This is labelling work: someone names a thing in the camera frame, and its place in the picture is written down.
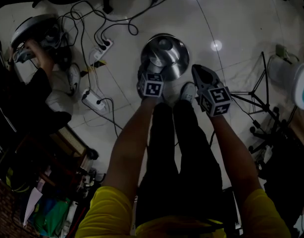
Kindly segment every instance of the silver metal bowl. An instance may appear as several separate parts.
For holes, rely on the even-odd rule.
[[[154,35],[141,52],[145,70],[160,73],[164,81],[173,81],[184,74],[190,56],[186,46],[173,35]]]

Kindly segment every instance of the yellow shirt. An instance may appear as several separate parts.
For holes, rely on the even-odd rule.
[[[242,226],[244,237],[251,238],[290,238],[290,232],[275,209],[271,199],[262,189],[251,193],[242,207]],[[115,238],[129,237],[132,223],[132,207],[128,198],[113,187],[99,188],[92,201],[90,210],[79,225],[76,238]],[[168,237],[166,232],[180,228],[208,227],[195,219],[166,216],[146,222],[136,230],[138,238]],[[223,229],[202,238],[225,238]]]

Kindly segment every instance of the brick wall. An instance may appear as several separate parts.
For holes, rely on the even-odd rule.
[[[11,219],[15,196],[17,196],[16,193],[0,181],[0,238],[32,238],[33,236],[18,228]],[[20,225],[18,210],[15,212],[14,220]],[[30,225],[27,226],[26,230],[38,237],[34,228]]]

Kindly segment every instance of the extension cord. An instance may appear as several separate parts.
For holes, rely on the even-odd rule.
[[[111,48],[111,46],[113,45],[113,41],[111,39],[106,39],[107,42],[109,42],[109,46],[106,46],[106,50],[102,50],[100,47],[99,47],[99,50],[96,51],[96,53],[94,53],[94,58],[99,61],[103,56],[104,54],[107,53],[107,51]]]
[[[101,100],[101,98],[93,90],[86,88],[83,92],[83,96],[86,96],[84,100],[87,101],[89,106],[102,113],[102,110],[105,108],[106,103],[105,101]]]

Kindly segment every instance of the white sneaker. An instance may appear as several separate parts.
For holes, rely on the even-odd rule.
[[[181,89],[181,98],[180,100],[186,100],[190,103],[193,102],[196,96],[196,86],[192,82],[187,82]]]
[[[81,80],[81,73],[75,64],[72,64],[67,70],[67,79],[71,90],[69,96],[73,96],[77,92]]]

